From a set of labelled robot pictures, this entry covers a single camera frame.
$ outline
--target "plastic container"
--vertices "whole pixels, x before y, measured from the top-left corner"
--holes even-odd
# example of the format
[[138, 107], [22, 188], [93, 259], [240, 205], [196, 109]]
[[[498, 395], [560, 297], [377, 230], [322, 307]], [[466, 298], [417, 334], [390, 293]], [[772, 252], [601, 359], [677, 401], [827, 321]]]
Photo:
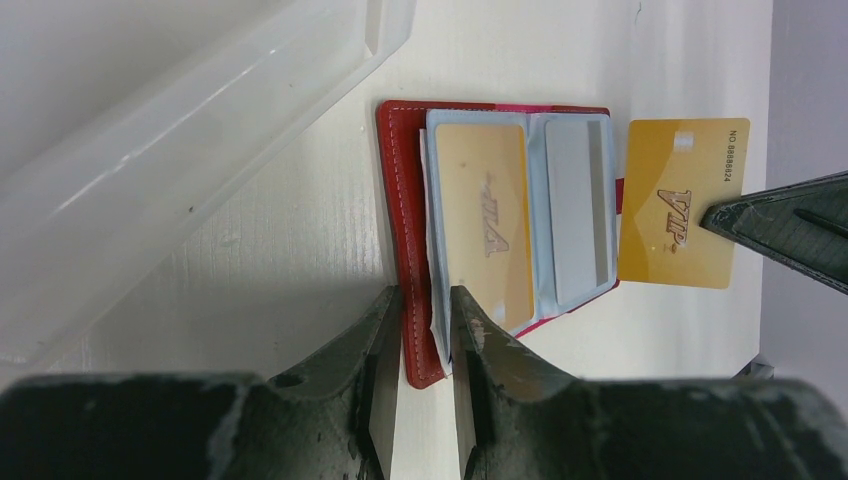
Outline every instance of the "plastic container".
[[8, 3], [0, 370], [18, 372], [51, 361], [395, 51], [415, 7]]

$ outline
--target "card holder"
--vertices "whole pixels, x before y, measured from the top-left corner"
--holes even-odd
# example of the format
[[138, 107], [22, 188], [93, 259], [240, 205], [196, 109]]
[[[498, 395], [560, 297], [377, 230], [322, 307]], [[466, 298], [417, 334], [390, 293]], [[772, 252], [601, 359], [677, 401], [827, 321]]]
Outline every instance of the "card holder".
[[[518, 129], [524, 133], [522, 151], [501, 158], [502, 150], [510, 147], [500, 137], [514, 137]], [[431, 271], [433, 330], [444, 351], [450, 345], [450, 311], [448, 302], [439, 299], [448, 298], [451, 285], [466, 285], [486, 313], [514, 335], [615, 285], [615, 158], [607, 115], [431, 110], [426, 150], [432, 212], [428, 227], [434, 233], [432, 251], [437, 256], [431, 262], [436, 266]], [[478, 184], [487, 183], [487, 176], [502, 176], [504, 162], [523, 164], [520, 181], [526, 197], [503, 198], [509, 189], [502, 190], [493, 219], [497, 224], [498, 206], [503, 212], [515, 206], [510, 202], [524, 202], [532, 265], [532, 274], [527, 272], [532, 288], [526, 295], [521, 278], [525, 271], [515, 268], [523, 261], [523, 249], [509, 247], [512, 242], [523, 245], [523, 232], [517, 223], [499, 225], [506, 248], [490, 255], [483, 239], [490, 235], [491, 225], [478, 218], [481, 213], [486, 216], [486, 201], [482, 208], [480, 202], [475, 204]], [[473, 165], [476, 176], [469, 173]], [[504, 268], [505, 263], [512, 268]], [[502, 278], [507, 275], [509, 281]], [[527, 296], [534, 306], [530, 312], [520, 308]]]
[[[431, 280], [427, 265], [426, 213], [420, 131], [431, 109], [508, 111], [520, 113], [601, 114], [595, 107], [504, 105], [494, 103], [388, 100], [376, 112], [378, 145], [386, 189], [389, 222], [395, 248], [397, 281], [404, 295], [402, 339], [407, 381], [423, 389], [445, 377], [433, 333]], [[616, 180], [616, 205], [621, 211], [623, 181]], [[546, 321], [541, 319], [517, 336]]]

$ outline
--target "screw hole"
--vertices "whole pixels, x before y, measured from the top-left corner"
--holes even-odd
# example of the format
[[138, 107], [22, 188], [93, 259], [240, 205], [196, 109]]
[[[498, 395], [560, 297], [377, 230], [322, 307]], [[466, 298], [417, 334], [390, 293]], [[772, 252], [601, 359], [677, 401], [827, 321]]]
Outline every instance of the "screw hole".
[[303, 377], [293, 373], [281, 373], [274, 377], [274, 385], [280, 388], [296, 387], [303, 383]]

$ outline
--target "white table surface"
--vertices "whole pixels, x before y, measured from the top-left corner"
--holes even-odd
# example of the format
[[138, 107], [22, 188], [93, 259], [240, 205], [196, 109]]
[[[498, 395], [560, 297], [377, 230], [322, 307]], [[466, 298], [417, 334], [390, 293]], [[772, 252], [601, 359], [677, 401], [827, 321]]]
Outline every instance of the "white table surface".
[[[373, 113], [389, 98], [748, 117], [765, 186], [769, 0], [418, 0], [412, 37], [162, 262], [53, 370], [249, 369], [303, 359], [394, 282]], [[623, 173], [624, 159], [619, 159]], [[727, 290], [635, 283], [526, 336], [589, 378], [727, 377], [758, 352], [762, 259]], [[459, 478], [449, 380], [401, 375], [393, 478]]]

